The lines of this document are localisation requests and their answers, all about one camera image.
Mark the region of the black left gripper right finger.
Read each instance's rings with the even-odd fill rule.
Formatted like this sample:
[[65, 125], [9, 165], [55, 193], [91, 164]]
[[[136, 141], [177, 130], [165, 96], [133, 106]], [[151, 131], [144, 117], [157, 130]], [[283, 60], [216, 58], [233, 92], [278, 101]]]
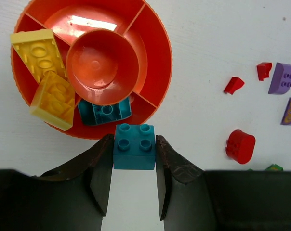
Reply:
[[167, 231], [291, 231], [291, 171], [204, 171], [156, 136]]

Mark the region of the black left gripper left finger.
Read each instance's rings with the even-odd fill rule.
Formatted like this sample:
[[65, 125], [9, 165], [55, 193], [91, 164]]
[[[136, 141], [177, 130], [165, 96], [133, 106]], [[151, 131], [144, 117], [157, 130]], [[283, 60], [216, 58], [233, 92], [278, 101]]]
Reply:
[[114, 136], [41, 176], [0, 169], [0, 231], [99, 231], [107, 214]]

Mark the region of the small teal lego brick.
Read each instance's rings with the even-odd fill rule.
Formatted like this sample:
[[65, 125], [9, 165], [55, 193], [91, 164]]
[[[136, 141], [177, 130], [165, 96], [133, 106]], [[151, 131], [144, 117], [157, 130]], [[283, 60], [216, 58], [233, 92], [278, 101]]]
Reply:
[[153, 170], [156, 162], [153, 125], [116, 126], [113, 167], [117, 170]]

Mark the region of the teal arched lego brick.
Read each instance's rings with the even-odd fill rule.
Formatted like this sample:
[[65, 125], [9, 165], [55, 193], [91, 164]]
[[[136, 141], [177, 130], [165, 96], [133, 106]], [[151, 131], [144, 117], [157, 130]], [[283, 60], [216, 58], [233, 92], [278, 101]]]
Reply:
[[98, 126], [121, 121], [132, 115], [130, 98], [117, 104], [104, 106], [81, 100], [78, 104], [78, 109], [81, 121], [86, 126]]

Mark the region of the long yellow lego brick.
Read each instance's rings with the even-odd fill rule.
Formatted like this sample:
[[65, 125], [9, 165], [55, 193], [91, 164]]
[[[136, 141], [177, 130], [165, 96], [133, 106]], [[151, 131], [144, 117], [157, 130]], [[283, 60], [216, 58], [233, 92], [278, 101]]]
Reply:
[[65, 65], [51, 29], [12, 33], [10, 42], [37, 83], [50, 71], [67, 78]]

